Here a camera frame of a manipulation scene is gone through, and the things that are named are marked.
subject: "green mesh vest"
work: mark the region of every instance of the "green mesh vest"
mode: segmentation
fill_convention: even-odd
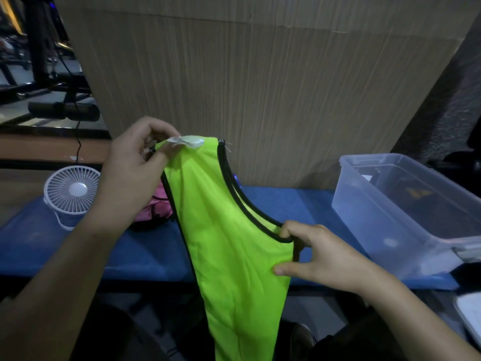
[[[216,361],[271,361],[290,280],[272,267],[292,261],[292,239],[279,237],[281,223],[243,194],[222,140],[183,147],[163,183],[204,300]]]

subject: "plastic storage box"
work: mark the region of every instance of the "plastic storage box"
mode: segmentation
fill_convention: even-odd
[[[481,248],[481,199],[401,154],[340,158],[332,207],[400,279],[448,272]]]

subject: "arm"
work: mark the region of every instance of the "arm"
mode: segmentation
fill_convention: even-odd
[[[174,150],[146,162],[145,145],[179,133],[142,118],[111,144],[91,209],[0,314],[3,359],[68,360],[117,239],[149,201]]]
[[[481,360],[481,355],[453,332],[398,279],[358,253],[321,225],[286,222],[281,236],[294,235],[312,247],[309,263],[287,262],[274,273],[295,276],[364,297],[386,322],[406,358]]]

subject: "blue tabletop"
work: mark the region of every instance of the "blue tabletop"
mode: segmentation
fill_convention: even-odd
[[[288,219],[323,224],[366,255],[352,233],[331,207],[333,191],[243,187],[244,193],[263,212],[280,222]],[[0,228],[0,275],[31,277],[68,235],[51,209],[38,198]],[[301,252],[301,262],[312,252]],[[177,224],[168,222],[149,232],[127,230],[112,250],[104,279],[192,282],[189,255]],[[291,285],[315,285],[293,278]],[[453,289],[448,274],[413,279],[412,288]]]

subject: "white fan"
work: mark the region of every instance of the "white fan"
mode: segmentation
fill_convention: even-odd
[[[83,215],[92,205],[100,172],[87,166],[69,166],[54,172],[43,187],[43,200],[50,206],[59,225],[65,230],[73,230],[61,223],[58,213]]]

